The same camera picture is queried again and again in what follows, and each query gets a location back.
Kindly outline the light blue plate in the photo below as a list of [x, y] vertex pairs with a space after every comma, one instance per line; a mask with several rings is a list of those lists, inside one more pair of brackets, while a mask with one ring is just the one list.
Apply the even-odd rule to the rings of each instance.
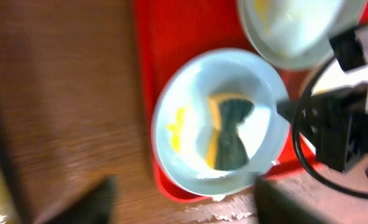
[[[206, 163], [214, 132], [209, 98], [225, 93], [245, 96], [254, 109], [238, 127], [247, 163], [214, 170]], [[281, 154], [289, 122], [276, 105], [288, 98], [278, 72], [242, 49], [211, 50], [184, 64], [168, 81], [156, 104], [151, 136], [156, 160], [180, 189], [201, 196], [229, 195], [251, 186]]]

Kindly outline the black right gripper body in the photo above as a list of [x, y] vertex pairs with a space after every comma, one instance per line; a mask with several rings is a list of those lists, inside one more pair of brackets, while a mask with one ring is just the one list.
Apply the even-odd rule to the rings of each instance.
[[368, 154], [368, 26], [345, 30], [329, 43], [334, 54], [313, 77], [333, 77], [337, 85], [317, 93], [314, 83], [304, 103], [283, 100], [276, 108], [315, 147], [318, 162], [347, 172]]

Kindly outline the yellow green sponge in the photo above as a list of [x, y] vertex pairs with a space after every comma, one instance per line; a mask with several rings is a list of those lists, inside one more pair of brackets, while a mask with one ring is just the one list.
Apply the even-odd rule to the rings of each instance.
[[210, 96], [212, 136], [205, 163], [213, 170], [237, 170], [247, 165], [249, 158], [238, 133], [238, 127], [251, 115], [254, 104], [243, 95], [221, 93]]

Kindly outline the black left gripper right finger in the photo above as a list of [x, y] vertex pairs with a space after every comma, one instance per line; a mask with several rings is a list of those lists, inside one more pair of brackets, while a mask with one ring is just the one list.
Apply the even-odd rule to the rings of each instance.
[[322, 216], [306, 209], [262, 177], [256, 178], [253, 197], [259, 224], [327, 223]]

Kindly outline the mint green plate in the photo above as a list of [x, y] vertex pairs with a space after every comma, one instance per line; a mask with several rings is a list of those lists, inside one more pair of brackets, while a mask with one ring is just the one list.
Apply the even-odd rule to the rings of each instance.
[[333, 55], [329, 38], [359, 23], [367, 0], [238, 0], [242, 29], [272, 65], [305, 70]]

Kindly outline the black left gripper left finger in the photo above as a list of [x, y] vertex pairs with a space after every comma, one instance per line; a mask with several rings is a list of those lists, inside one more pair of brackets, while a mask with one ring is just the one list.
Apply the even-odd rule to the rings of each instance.
[[114, 177], [106, 177], [46, 224], [109, 224], [116, 194], [115, 182]]

